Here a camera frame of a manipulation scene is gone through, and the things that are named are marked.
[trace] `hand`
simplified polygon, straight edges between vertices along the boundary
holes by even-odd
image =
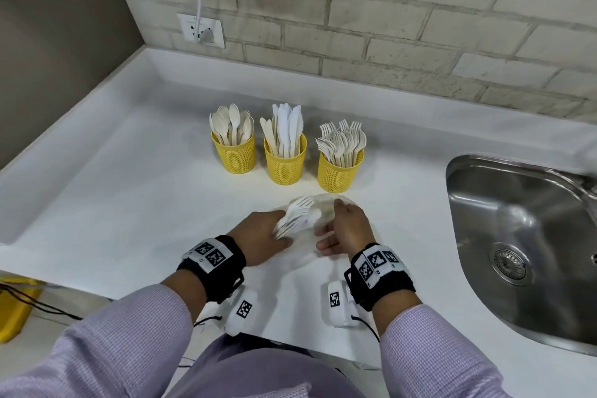
[[[346,205],[338,199],[334,202],[334,220],[324,227],[315,230],[315,236],[334,233],[317,243],[317,250],[324,256],[348,253],[352,259],[362,251],[367,244],[375,242],[369,219],[361,208]]]
[[[290,238],[276,240],[273,236],[273,229],[285,214],[282,210],[252,212],[228,233],[245,254],[247,266],[257,266],[292,245]]]

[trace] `yellow object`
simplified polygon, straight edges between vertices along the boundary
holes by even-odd
[[[236,175],[245,174],[250,171],[257,163],[257,156],[255,155],[255,134],[243,143],[237,146],[224,146],[215,138],[214,133],[211,133],[211,139],[214,141],[216,150],[222,160],[224,168]]]
[[[7,284],[16,285],[41,285],[41,281],[28,279],[26,277],[0,277],[0,281]],[[26,293],[34,299],[41,294],[41,288],[21,288],[19,291]],[[7,291],[0,289],[0,343],[6,343],[12,340],[20,332],[29,317],[33,307],[19,302],[13,298]]]
[[[319,153],[317,182],[325,191],[335,194],[344,192],[350,187],[364,158],[365,150],[361,150],[356,154],[356,165],[354,167],[338,167],[330,164],[323,153]]]
[[[270,153],[269,145],[267,145],[265,139],[263,140],[263,146],[267,160],[267,172],[272,181],[285,186],[296,183],[303,174],[304,153],[307,151],[307,138],[304,134],[300,136],[300,154],[290,159],[276,157]]]

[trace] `lavender shirt sleeve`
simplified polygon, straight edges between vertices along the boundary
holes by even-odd
[[[192,329],[174,291],[148,286],[66,329],[47,359],[0,384],[0,398],[159,398]]]
[[[504,398],[502,375],[466,337],[427,305],[402,312],[381,341],[392,397]]]

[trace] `stainless steel sink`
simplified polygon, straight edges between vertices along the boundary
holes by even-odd
[[[479,299],[527,338],[597,356],[596,181],[471,155],[450,162],[446,181]]]

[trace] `left hand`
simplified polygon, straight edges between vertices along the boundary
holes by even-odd
[[[243,251],[247,266],[257,266],[290,247],[290,238],[276,239],[273,229],[285,211],[252,212],[229,233]]]

